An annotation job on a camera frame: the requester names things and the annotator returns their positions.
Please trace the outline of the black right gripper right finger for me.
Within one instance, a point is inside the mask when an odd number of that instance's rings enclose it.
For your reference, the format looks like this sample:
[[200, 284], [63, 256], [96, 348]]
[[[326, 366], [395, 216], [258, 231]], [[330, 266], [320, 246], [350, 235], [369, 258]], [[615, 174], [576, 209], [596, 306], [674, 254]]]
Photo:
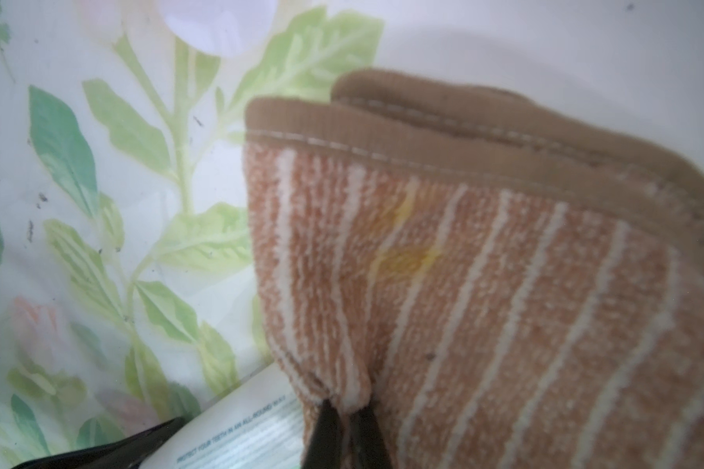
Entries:
[[392, 469], [379, 422], [372, 405], [350, 416], [351, 452], [355, 469]]

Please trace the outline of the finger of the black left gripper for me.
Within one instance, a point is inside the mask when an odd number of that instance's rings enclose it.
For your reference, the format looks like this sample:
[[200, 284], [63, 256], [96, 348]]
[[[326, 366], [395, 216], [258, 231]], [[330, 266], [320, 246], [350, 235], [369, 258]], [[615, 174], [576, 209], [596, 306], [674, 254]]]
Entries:
[[33, 459], [14, 469], [130, 469], [139, 468], [185, 425], [176, 417], [116, 443]]

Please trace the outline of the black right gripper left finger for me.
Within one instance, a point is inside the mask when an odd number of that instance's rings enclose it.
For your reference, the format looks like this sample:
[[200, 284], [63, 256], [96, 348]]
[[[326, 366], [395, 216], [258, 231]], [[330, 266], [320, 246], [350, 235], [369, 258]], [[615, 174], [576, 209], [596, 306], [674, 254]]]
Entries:
[[301, 469], [340, 469], [343, 429], [338, 411], [329, 400], [322, 403], [306, 448]]

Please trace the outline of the white tube teal cap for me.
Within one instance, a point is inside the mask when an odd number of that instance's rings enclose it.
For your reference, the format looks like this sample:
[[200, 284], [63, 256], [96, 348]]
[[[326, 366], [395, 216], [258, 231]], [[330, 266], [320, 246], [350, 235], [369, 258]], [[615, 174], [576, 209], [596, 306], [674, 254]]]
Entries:
[[303, 428], [300, 402], [273, 363], [185, 425], [140, 467], [298, 468]]

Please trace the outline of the brown striped towel cloth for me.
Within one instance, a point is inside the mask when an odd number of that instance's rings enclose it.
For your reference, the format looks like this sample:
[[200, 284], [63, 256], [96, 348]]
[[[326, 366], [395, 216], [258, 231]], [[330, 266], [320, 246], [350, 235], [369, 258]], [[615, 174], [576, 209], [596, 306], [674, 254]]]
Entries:
[[256, 98], [268, 344], [393, 468], [704, 468], [704, 174], [504, 90], [360, 70]]

